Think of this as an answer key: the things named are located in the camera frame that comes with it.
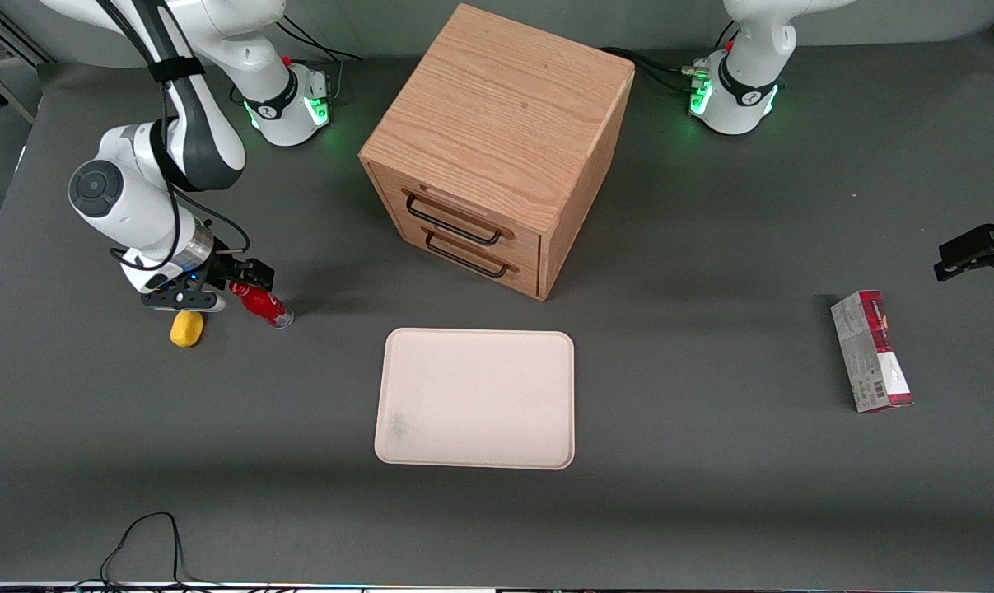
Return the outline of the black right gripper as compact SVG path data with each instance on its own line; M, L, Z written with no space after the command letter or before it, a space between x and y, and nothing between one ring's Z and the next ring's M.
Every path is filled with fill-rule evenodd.
M214 258L181 275L157 273L146 282L140 296L143 306L151 309L221 309L222 296L207 289ZM258 259L239 260L230 254L215 255L215 282L236 282L271 292L274 270Z

